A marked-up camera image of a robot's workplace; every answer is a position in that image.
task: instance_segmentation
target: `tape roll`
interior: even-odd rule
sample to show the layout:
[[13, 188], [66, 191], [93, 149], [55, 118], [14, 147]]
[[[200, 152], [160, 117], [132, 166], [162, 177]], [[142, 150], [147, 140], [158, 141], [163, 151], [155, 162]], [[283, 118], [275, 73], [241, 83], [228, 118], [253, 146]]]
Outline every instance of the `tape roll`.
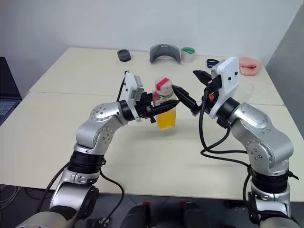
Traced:
[[180, 58], [185, 63], [193, 62], [195, 58], [195, 50], [191, 47], [183, 47], [180, 52]]
[[119, 60], [122, 62], [128, 62], [131, 60], [131, 55], [130, 55], [129, 50], [121, 49], [117, 52], [117, 54], [118, 54]]

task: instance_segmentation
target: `black cable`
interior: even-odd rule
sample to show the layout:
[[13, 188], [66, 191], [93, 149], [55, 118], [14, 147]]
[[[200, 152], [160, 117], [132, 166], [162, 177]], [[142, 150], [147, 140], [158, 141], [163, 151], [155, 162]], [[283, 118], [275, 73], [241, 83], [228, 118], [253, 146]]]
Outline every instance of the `black cable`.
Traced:
[[124, 79], [125, 79], [125, 77], [123, 78], [122, 84], [120, 85], [120, 88], [119, 88], [118, 96], [117, 96], [117, 99], [116, 99], [117, 102], [119, 102], [120, 95], [122, 94], [122, 90], [123, 90], [123, 86], [124, 86]]
[[221, 158], [221, 157], [215, 157], [212, 155], [208, 155], [208, 154], [204, 154], [204, 152], [209, 152], [209, 153], [216, 153], [216, 154], [225, 154], [225, 153], [246, 153], [246, 151], [239, 151], [239, 150], [232, 150], [232, 151], [213, 151], [211, 150], [211, 146], [216, 146], [221, 144], [225, 139], [227, 139], [229, 133], [230, 133], [230, 129], [227, 129], [227, 132], [225, 134], [225, 136], [219, 140], [218, 142], [214, 143], [213, 145], [211, 145], [210, 147], [208, 147], [205, 143], [205, 139], [204, 139], [204, 132], [203, 132], [203, 118], [204, 118], [204, 111], [206, 108], [206, 102], [207, 102], [207, 98], [208, 98], [208, 94], [209, 94], [209, 90], [205, 89], [204, 91], [204, 96], [203, 96], [203, 103], [201, 105], [201, 110], [200, 110], [200, 114], [199, 114], [199, 136], [200, 136], [200, 141], [204, 147], [204, 149], [200, 152], [200, 154], [204, 157], [207, 158], [213, 158], [213, 159], [217, 159], [217, 160], [222, 160], [222, 161], [228, 161], [228, 162], [234, 162], [234, 163], [238, 163], [241, 165], [245, 165], [246, 167], [248, 167], [248, 164], [246, 164], [245, 162], [239, 161], [239, 160], [235, 160], [235, 159], [230, 159], [230, 158]]
[[225, 136], [224, 136], [223, 138], [221, 138], [220, 140], [218, 140], [216, 143], [214, 143], [214, 144], [212, 144], [211, 146], [209, 146], [208, 149], [212, 149], [212, 148], [214, 148], [214, 147], [220, 145], [222, 142], [224, 142], [224, 141], [228, 138], [229, 134], [230, 134], [230, 126], [227, 127], [227, 131], [226, 131]]
[[115, 206], [115, 207], [113, 208], [113, 210], [108, 214], [108, 216], [105, 217], [105, 219], [103, 220], [103, 222], [99, 225], [100, 227], [102, 227], [102, 226], [104, 225], [104, 223], [106, 223], [106, 221], [111, 217], [111, 215], [114, 213], [114, 211], [119, 207], [119, 205], [120, 205], [121, 202], [123, 201], [123, 199], [124, 199], [124, 189], [123, 189], [123, 187], [122, 187], [119, 183], [117, 183], [116, 181], [114, 181], [114, 180], [112, 180], [112, 179], [106, 177], [106, 176], [103, 174], [103, 172], [101, 171], [101, 168], [99, 169], [99, 173], [100, 173], [100, 176], [102, 176], [105, 180], [107, 180], [107, 181], [109, 181], [109, 182], [111, 182], [111, 183], [113, 183], [113, 184], [116, 184], [116, 185], [120, 188], [120, 190], [122, 191], [122, 195], [121, 195], [121, 197], [120, 197], [120, 200], [119, 200], [118, 203], [116, 204], [116, 206]]
[[58, 176], [62, 173], [62, 171], [68, 166], [68, 163], [65, 164], [57, 173], [56, 175], [53, 177], [53, 179], [51, 180], [51, 182], [48, 184], [47, 188], [45, 189], [40, 201], [39, 201], [39, 204], [36, 208], [36, 214], [40, 212], [41, 210], [41, 207], [42, 207], [42, 204], [43, 204], [43, 201], [45, 200], [46, 196], [47, 196], [47, 193], [48, 191], [50, 190], [50, 188], [52, 187], [52, 185], [54, 184], [54, 182], [56, 181], [56, 179], [58, 178]]
[[40, 199], [41, 199], [41, 198], [37, 198], [37, 197], [35, 197], [35, 196], [32, 196], [32, 195], [29, 193], [29, 192], [34, 191], [34, 190], [29, 190], [28, 188], [23, 188], [23, 189], [24, 189], [25, 194], [27, 194], [27, 196], [30, 197], [31, 199], [33, 199], [33, 200], [40, 200]]
[[227, 139], [227, 137], [230, 133], [230, 129], [227, 129], [226, 135], [221, 140], [219, 140], [215, 144], [211, 145], [210, 147], [208, 147], [206, 145], [205, 140], [204, 140], [204, 132], [203, 132], [203, 117], [204, 117], [204, 112], [206, 109], [208, 94], [209, 94], [209, 90], [205, 89], [204, 96], [203, 96], [203, 103], [201, 105], [200, 114], [199, 114], [199, 117], [200, 117], [199, 118], [199, 136], [200, 136], [201, 144], [204, 147], [204, 150], [202, 150], [202, 153], [207, 151], [209, 153], [216, 153], [216, 154], [225, 154], [225, 153], [245, 153], [245, 154], [247, 154], [246, 151], [241, 151], [241, 150], [231, 150], [231, 151], [213, 151], [213, 150], [211, 150], [211, 146], [213, 146], [213, 145], [217, 146], [217, 145], [221, 144], [225, 139]]

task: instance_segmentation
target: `robotic arm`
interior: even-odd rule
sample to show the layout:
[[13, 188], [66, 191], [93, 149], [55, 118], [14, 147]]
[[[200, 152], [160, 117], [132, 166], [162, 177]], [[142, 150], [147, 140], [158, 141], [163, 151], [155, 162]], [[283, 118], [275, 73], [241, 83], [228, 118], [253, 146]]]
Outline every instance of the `robotic arm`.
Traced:
[[[248, 172], [252, 176], [248, 193], [250, 220], [261, 228], [299, 228], [289, 219], [290, 187], [287, 179], [296, 177], [288, 170], [288, 159], [294, 150], [292, 142], [271, 124], [265, 113], [232, 98], [239, 84], [238, 69], [238, 58], [231, 57], [215, 65], [211, 75], [205, 71], [193, 71], [206, 85], [202, 97], [204, 112], [212, 119], [218, 118], [217, 123], [222, 127], [230, 127], [247, 151]], [[196, 116], [201, 106], [183, 88], [174, 85], [172, 88]]]
[[144, 91], [138, 76], [125, 73], [123, 91], [126, 100], [96, 106], [77, 130], [74, 151], [51, 199], [49, 211], [37, 213], [17, 228], [71, 228], [92, 213], [98, 197], [93, 184], [105, 165], [105, 152], [115, 131], [129, 121], [141, 121], [174, 108], [179, 101], [151, 105], [152, 94]]

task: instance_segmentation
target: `pink object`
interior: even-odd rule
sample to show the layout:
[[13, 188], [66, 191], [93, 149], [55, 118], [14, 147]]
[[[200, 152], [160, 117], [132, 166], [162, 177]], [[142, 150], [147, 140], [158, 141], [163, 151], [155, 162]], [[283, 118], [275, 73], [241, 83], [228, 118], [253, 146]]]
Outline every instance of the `pink object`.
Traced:
[[254, 58], [241, 57], [239, 59], [239, 68], [243, 75], [256, 75], [260, 71], [261, 67], [262, 63]]
[[162, 81], [160, 81], [160, 82], [158, 82], [158, 83], [156, 84], [156, 89], [157, 89], [157, 90], [162, 90], [162, 86], [163, 86], [164, 84], [166, 84], [167, 82], [169, 82], [169, 79], [167, 79], [167, 78], [165, 77]]

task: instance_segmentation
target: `black joint band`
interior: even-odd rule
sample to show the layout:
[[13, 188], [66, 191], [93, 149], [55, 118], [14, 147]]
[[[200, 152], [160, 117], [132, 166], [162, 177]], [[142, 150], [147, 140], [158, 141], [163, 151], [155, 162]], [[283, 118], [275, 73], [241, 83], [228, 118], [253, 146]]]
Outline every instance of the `black joint band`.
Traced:
[[74, 151], [68, 169], [79, 173], [96, 173], [102, 165], [103, 155], [85, 154]]
[[266, 176], [251, 169], [253, 184], [261, 191], [277, 194], [287, 188], [288, 173], [280, 176]]
[[233, 98], [228, 98], [227, 101], [219, 108], [217, 112], [217, 117], [222, 117], [225, 120], [229, 118], [234, 109], [239, 106], [239, 102], [237, 102]]
[[125, 100], [119, 101], [120, 103], [120, 107], [122, 109], [123, 112], [123, 117], [127, 120], [127, 121], [132, 121], [134, 120], [134, 116], [131, 112], [131, 109], [129, 108], [127, 102]]

